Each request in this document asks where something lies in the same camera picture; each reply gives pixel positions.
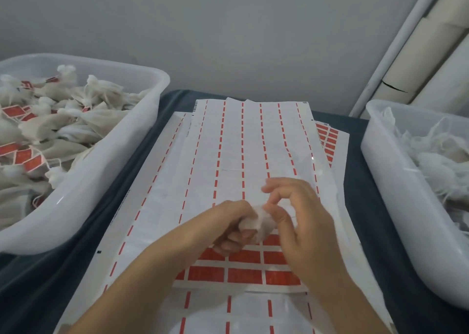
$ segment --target forearm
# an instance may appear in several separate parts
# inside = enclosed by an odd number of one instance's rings
[[[348,275],[334,279],[331,286],[317,291],[316,296],[337,334],[389,334],[361,289]]]
[[[70,334],[144,333],[182,270],[180,251],[145,249],[75,323]]]

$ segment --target table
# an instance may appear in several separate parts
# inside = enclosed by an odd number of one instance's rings
[[[82,228],[58,248],[33,256],[0,254],[0,333],[52,333],[115,212],[174,111],[195,100],[223,99],[190,90],[161,97],[158,120]],[[350,134],[345,203],[386,307],[400,334],[466,333],[469,312],[434,295],[414,271],[360,150],[367,121],[322,112],[316,120]]]

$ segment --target translucent plastic container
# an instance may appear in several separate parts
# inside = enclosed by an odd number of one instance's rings
[[[151,91],[97,144],[52,194],[20,222],[0,231],[0,251],[37,254],[67,241],[79,230],[135,148],[155,123],[166,72],[137,65],[61,54],[22,55],[0,61],[0,75],[27,80],[51,77],[58,65],[74,65],[79,85],[88,75],[115,82],[126,92]]]
[[[449,303],[469,309],[469,246],[425,178],[384,123],[391,107],[399,131],[425,136],[442,117],[451,133],[469,140],[469,119],[372,100],[362,152],[407,254],[422,281]]]

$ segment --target left hand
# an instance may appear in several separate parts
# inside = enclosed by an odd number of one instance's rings
[[[171,256],[176,257],[175,263],[179,265],[178,271],[182,271],[196,262],[212,244],[213,249],[223,256],[238,252],[244,245],[250,244],[256,231],[240,232],[238,229],[240,220],[245,217],[257,217],[247,201],[224,201],[181,224],[154,244],[167,249],[168,254],[172,253]]]

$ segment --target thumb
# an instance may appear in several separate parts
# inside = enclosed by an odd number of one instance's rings
[[[269,213],[275,223],[277,223],[282,248],[284,246],[293,246],[296,243],[295,227],[287,211],[279,205],[273,205],[272,203],[266,203],[262,208]]]

